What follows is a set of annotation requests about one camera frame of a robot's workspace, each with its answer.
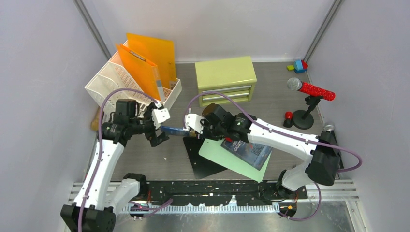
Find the Animal Farm blue book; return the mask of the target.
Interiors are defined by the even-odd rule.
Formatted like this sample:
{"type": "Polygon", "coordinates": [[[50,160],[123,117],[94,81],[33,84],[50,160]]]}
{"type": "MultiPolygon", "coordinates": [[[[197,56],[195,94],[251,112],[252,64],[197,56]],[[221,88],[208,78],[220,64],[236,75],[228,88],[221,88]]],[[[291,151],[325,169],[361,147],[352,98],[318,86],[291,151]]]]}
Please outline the Animal Farm blue book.
{"type": "Polygon", "coordinates": [[[181,137],[191,137],[190,131],[183,128],[178,127],[170,127],[170,126],[160,126],[160,130],[165,132],[167,135],[172,136],[181,136],[181,137]]]}

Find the thick orange binder folder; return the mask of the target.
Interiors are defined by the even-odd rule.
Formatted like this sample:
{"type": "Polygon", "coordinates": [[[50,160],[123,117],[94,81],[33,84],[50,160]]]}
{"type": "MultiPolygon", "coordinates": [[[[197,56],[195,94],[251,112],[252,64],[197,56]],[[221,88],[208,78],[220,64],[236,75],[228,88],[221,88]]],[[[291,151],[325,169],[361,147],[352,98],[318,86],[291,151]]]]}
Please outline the thick orange binder folder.
{"type": "Polygon", "coordinates": [[[117,44],[116,47],[124,68],[140,88],[149,96],[165,101],[158,66],[122,44],[117,44]]]}

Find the white plastic file rack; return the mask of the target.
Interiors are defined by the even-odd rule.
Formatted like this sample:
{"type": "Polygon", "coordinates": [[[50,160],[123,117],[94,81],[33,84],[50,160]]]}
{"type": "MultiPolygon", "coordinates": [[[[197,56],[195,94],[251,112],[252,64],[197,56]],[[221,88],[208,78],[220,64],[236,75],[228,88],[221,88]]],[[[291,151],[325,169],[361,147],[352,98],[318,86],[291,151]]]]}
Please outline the white plastic file rack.
{"type": "MultiPolygon", "coordinates": [[[[87,83],[85,90],[101,107],[107,95],[119,88],[132,88],[139,91],[142,90],[137,82],[123,67],[118,52],[115,52],[106,64],[87,83]]],[[[177,79],[175,82],[171,82],[170,89],[164,88],[166,99],[165,101],[162,101],[161,104],[170,110],[181,91],[182,84],[180,79],[177,79]]],[[[132,91],[121,91],[111,96],[104,105],[103,111],[105,114],[115,111],[115,105],[118,99],[136,100],[140,104],[141,110],[145,110],[145,108],[151,103],[151,99],[144,95],[132,91]]]]}

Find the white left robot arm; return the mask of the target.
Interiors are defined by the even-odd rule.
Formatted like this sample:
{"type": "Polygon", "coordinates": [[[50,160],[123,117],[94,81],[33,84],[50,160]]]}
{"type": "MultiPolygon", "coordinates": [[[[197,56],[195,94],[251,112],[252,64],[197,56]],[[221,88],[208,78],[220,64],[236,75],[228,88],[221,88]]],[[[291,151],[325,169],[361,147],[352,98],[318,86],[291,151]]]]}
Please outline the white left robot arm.
{"type": "Polygon", "coordinates": [[[98,150],[86,179],[73,203],[64,205],[60,215],[72,232],[111,232],[117,216],[133,198],[143,200],[148,195],[146,176],[128,173],[119,187],[108,194],[115,166],[127,142],[134,135],[144,135],[151,147],[169,139],[160,125],[170,118],[167,108],[151,102],[144,111],[135,100],[120,99],[107,122],[99,129],[98,150]]]}

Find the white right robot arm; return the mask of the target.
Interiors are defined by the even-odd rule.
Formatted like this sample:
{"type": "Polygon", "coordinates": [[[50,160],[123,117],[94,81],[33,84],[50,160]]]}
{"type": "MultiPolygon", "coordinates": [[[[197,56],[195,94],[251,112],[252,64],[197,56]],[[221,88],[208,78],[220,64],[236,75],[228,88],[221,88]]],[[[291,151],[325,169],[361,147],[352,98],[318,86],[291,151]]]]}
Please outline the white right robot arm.
{"type": "Polygon", "coordinates": [[[246,113],[234,116],[214,103],[201,116],[186,116],[185,124],[205,139],[200,156],[257,182],[262,181],[263,175],[239,157],[239,153],[251,152],[250,145],[266,146],[301,159],[302,164],[283,171],[278,178],[276,192],[282,198],[289,198],[304,185],[332,186],[335,182],[339,148],[327,132],[319,136],[297,133],[246,113]]]}

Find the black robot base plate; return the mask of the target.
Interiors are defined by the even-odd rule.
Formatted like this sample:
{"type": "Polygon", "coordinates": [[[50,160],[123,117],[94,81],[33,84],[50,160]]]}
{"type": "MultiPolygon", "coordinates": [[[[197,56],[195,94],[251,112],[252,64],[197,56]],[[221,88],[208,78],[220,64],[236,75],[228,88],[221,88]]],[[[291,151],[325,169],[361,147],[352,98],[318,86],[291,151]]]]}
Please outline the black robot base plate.
{"type": "Polygon", "coordinates": [[[297,192],[281,192],[276,181],[203,180],[203,181],[147,181],[142,192],[132,200],[162,205],[172,199],[172,206],[225,206],[236,200],[238,206],[264,206],[284,200],[305,200],[306,187],[297,192]]]}

